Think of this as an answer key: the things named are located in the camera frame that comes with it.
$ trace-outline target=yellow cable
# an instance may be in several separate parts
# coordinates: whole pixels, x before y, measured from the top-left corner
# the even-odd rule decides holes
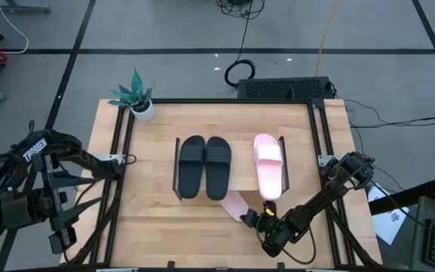
[[[318,72],[320,71],[320,62],[322,61],[323,44],[325,44],[326,36],[329,34],[330,25],[332,24],[333,15],[335,15],[335,12],[337,11],[337,6],[338,6],[338,0],[335,0],[335,3],[333,4],[332,13],[330,14],[329,17],[329,22],[326,24],[326,29],[322,37],[322,42],[320,42],[320,50],[318,51],[318,61],[316,62],[315,76],[318,76]]]

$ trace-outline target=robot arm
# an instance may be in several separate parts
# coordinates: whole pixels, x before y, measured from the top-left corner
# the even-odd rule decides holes
[[[373,161],[374,159],[355,152],[348,153],[340,161],[332,158],[320,173],[326,180],[325,187],[306,204],[289,209],[285,215],[277,218],[276,204],[266,201],[264,212],[260,215],[249,209],[241,219],[257,232],[265,232],[261,247],[269,256],[276,257],[287,242],[298,242],[309,230],[313,217],[325,209],[337,223],[345,239],[349,240],[360,260],[365,265],[378,265],[361,247],[332,205],[349,190],[358,190],[366,186],[373,176]],[[352,187],[346,187],[349,180],[353,184]]]
[[[90,184],[101,179],[118,180],[122,168],[117,159],[99,160],[82,149],[82,143],[71,135],[54,130],[32,131],[11,150],[0,154],[0,236],[6,229],[19,229],[50,220],[54,234],[50,236],[52,252],[65,251],[76,242],[72,224],[79,214],[100,199],[93,199],[71,209],[63,210],[67,201],[61,187]],[[60,162],[70,161],[91,171],[94,178],[81,178],[67,171],[58,171]],[[43,188],[28,193],[18,192],[18,187],[34,166],[42,173]]]

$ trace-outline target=wooden tabletop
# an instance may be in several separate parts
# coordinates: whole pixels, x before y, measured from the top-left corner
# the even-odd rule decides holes
[[[347,113],[342,100],[326,100],[326,114],[336,154],[354,150]],[[105,154],[110,150],[118,109],[101,100],[88,152]],[[317,126],[322,150],[325,144],[319,114]],[[122,152],[126,118],[119,141]],[[271,258],[262,250],[256,233],[232,219],[218,202],[202,191],[195,199],[180,201],[172,191],[175,138],[184,141],[198,134],[205,139],[226,139],[233,151],[230,190],[241,190],[248,204],[261,211],[262,199],[256,191],[252,141],[260,133],[285,138],[290,189],[276,201],[278,216],[304,204],[320,190],[313,138],[306,105],[298,104],[156,104],[151,122],[134,122],[130,154],[137,157],[127,166],[123,195],[113,246],[112,266],[269,268],[282,261],[286,267],[333,267],[325,212],[311,224],[317,255],[312,264],[301,265],[281,254]],[[84,195],[82,201],[101,196],[103,182]],[[344,197],[350,229],[363,248],[378,262],[381,255],[364,190],[350,191]],[[73,257],[94,230],[98,205],[80,215],[74,224],[78,242],[68,251]],[[343,238],[338,233],[341,259],[346,263]],[[102,237],[99,260],[106,245]],[[310,235],[286,249],[297,259],[307,261],[313,249]]]

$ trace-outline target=black slide sandal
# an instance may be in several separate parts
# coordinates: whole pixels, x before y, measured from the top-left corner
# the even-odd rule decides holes
[[[205,148],[205,190],[209,199],[224,199],[230,180],[230,168],[230,145],[223,138],[209,138]]]
[[[205,140],[202,136],[187,138],[180,149],[179,184],[177,190],[185,199],[199,193],[202,169],[204,168]]]

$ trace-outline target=green leaf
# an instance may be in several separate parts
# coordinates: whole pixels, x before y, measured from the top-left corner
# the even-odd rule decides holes
[[[132,93],[132,92],[129,91],[126,87],[124,87],[124,86],[122,86],[122,85],[120,85],[120,84],[119,84],[119,88],[120,88],[120,91],[121,91],[123,94],[131,94],[131,93]]]
[[[110,92],[115,96],[120,97],[120,100],[123,100],[127,103],[132,103],[135,101],[133,94],[131,92],[129,92],[128,94],[117,92],[116,90],[110,90]]]
[[[152,97],[152,90],[154,87],[150,87],[145,91],[145,97],[143,98],[143,104],[145,105],[147,102],[149,102],[150,98]]]
[[[135,101],[135,102],[133,102],[133,103],[130,103],[130,105],[131,105],[132,107],[142,107],[142,100],[139,100],[139,101]]]
[[[140,79],[137,69],[134,68],[134,76],[132,76],[132,92],[139,97],[143,96],[142,79]]]
[[[113,106],[124,106],[124,107],[129,107],[130,106],[130,104],[127,103],[127,102],[117,101],[117,100],[110,100],[109,104],[113,105]]]

